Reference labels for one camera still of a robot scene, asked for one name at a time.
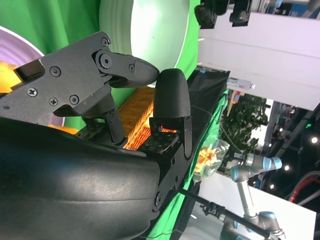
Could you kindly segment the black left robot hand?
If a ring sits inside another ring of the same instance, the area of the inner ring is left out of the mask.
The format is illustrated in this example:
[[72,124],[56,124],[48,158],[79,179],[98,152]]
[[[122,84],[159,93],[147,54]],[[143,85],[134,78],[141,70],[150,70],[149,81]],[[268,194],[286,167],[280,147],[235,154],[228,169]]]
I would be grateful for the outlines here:
[[232,27],[246,27],[250,19],[252,0],[201,0],[200,5],[194,7],[200,28],[214,29],[217,18],[224,15],[230,5],[233,5],[233,12],[229,16]]

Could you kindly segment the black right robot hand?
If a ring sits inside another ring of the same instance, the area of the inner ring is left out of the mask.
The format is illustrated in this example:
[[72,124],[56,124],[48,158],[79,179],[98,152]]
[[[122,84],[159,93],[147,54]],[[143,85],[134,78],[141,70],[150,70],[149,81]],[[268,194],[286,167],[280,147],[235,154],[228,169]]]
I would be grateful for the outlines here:
[[[31,61],[1,94],[1,239],[130,240],[181,185],[192,155],[184,73],[109,44],[100,31]],[[152,83],[151,135],[125,149],[111,89]]]

